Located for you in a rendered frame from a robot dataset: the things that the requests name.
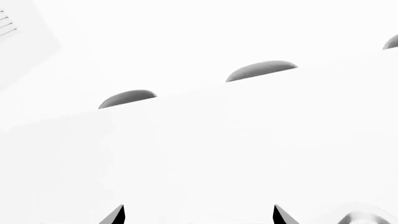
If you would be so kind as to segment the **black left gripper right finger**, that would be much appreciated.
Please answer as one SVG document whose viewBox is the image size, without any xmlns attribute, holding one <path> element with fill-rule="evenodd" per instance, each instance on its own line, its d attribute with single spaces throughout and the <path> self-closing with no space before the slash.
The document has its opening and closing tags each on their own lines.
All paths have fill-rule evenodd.
<svg viewBox="0 0 398 224">
<path fill-rule="evenodd" d="M 274 205 L 272 214 L 274 224 L 299 224 L 292 216 L 290 216 L 283 208 Z"/>
</svg>

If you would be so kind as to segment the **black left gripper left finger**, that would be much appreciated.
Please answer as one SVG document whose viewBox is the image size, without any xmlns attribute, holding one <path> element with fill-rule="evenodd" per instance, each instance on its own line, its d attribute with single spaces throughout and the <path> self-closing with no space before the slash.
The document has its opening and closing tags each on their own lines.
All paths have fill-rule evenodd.
<svg viewBox="0 0 398 224">
<path fill-rule="evenodd" d="M 125 211 L 124 205 L 115 208 L 108 216 L 101 220 L 98 224 L 124 224 Z"/>
</svg>

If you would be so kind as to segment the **white rounded object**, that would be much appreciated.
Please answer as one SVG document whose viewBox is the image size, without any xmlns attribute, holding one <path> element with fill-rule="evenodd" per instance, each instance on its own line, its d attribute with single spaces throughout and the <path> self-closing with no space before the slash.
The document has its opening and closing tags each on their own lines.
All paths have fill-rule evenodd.
<svg viewBox="0 0 398 224">
<path fill-rule="evenodd" d="M 338 210 L 336 224 L 398 224 L 398 218 L 365 203 L 347 203 Z"/>
</svg>

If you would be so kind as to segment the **white cabinet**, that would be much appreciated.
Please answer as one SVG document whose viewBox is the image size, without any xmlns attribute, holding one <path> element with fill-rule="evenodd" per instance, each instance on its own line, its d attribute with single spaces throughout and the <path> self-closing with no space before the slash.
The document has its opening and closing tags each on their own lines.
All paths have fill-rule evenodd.
<svg viewBox="0 0 398 224">
<path fill-rule="evenodd" d="M 12 128 L 0 224 L 398 222 L 398 48 Z"/>
</svg>

